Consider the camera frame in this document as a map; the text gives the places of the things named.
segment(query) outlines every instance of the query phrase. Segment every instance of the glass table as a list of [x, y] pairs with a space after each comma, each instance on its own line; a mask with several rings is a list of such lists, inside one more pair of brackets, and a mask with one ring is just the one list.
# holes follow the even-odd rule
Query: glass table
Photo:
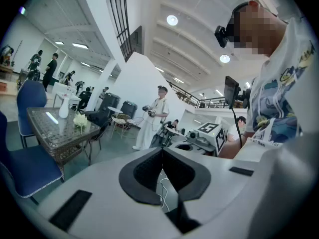
[[81, 153], [80, 143], [91, 139], [100, 127], [87, 121], [85, 127], [77, 127], [73, 119], [77, 114], [69, 109], [67, 118], [59, 117], [60, 108], [27, 108], [30, 126], [44, 149], [54, 158], [64, 175], [63, 166]]

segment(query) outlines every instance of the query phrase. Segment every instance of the white pants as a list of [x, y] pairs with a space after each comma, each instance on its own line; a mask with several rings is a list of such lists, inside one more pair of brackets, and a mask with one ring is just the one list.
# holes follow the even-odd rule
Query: white pants
[[144, 125], [139, 131], [138, 138], [136, 139], [136, 147], [143, 149], [149, 149], [152, 143], [154, 135], [158, 132], [159, 125], [153, 125], [148, 121], [144, 122]]

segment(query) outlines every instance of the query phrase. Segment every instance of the white ceiling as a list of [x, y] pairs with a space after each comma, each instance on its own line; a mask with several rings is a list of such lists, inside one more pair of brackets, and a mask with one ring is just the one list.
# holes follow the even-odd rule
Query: white ceiling
[[[233, 77], [240, 78], [238, 74], [246, 69], [242, 66], [243, 62], [264, 61], [265, 57], [252, 54], [250, 50], [234, 49], [231, 43], [228, 43], [226, 48], [221, 48], [214, 32], [218, 25], [226, 26], [234, 7], [245, 1], [248, 0], [161, 0], [150, 52], [151, 61], [164, 70], [163, 75], [167, 80], [189, 91], [193, 91], [193, 86], [200, 86], [201, 82], [221, 75], [225, 64], [220, 62], [219, 57], [223, 54], [230, 57], [233, 65], [238, 61], [240, 67], [234, 68], [237, 75]], [[288, 11], [280, 16], [292, 15], [292, 10]], [[169, 15], [178, 18], [176, 26], [167, 23], [166, 18]], [[182, 80], [184, 84], [176, 83], [173, 77]], [[251, 80], [251, 74], [241, 77], [240, 87], [245, 87], [245, 82]], [[215, 89], [221, 87], [220, 84], [223, 84], [223, 81], [211, 88], [191, 93], [196, 97], [201, 97], [198, 94], [203, 92], [209, 95], [207, 98], [220, 97], [214, 94]]]
[[[26, 18], [48, 40], [64, 43], [56, 45], [63, 52], [78, 62], [91, 65], [88, 70], [100, 73], [99, 70], [104, 69], [110, 60], [104, 40], [99, 38], [98, 28], [94, 22], [89, 22], [78, 0], [29, 0], [25, 9]], [[85, 44], [88, 49], [74, 47], [72, 43]], [[119, 73], [115, 68], [112, 75], [116, 78]]]

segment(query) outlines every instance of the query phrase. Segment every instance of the blue chair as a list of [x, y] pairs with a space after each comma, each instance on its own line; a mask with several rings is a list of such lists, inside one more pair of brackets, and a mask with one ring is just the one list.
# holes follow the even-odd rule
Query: blue chair
[[40, 82], [26, 80], [16, 96], [18, 106], [18, 125], [22, 147], [27, 148], [25, 138], [34, 136], [26, 115], [28, 107], [44, 107], [46, 105], [46, 93]]
[[13, 178], [15, 191], [22, 198], [31, 198], [33, 194], [49, 184], [61, 180], [62, 173], [54, 159], [41, 145], [8, 151], [5, 143], [7, 120], [0, 112], [0, 165], [3, 165]]

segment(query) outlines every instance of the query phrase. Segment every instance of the white shirt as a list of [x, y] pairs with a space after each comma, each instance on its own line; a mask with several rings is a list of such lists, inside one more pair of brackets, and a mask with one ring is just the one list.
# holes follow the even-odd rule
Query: white shirt
[[228, 129], [228, 133], [227, 135], [231, 134], [234, 138], [234, 140], [237, 140], [239, 139], [239, 134], [237, 132], [237, 128], [236, 128], [236, 125], [232, 125], [229, 129]]
[[314, 59], [318, 59], [316, 36], [304, 18], [292, 18], [283, 40], [263, 64], [259, 76], [253, 82], [246, 131], [254, 132], [252, 139], [255, 140], [247, 141], [236, 159], [256, 153], [245, 150], [247, 144], [258, 145], [261, 153], [257, 154], [259, 160], [267, 147], [278, 147], [296, 136], [297, 118], [285, 98], [285, 93], [298, 81]]
[[[156, 114], [169, 114], [168, 101], [166, 98], [159, 99], [157, 98], [151, 105], [151, 110], [155, 110]], [[146, 119], [148, 122], [153, 125], [159, 125], [160, 121], [164, 121], [164, 117], [150, 117]]]

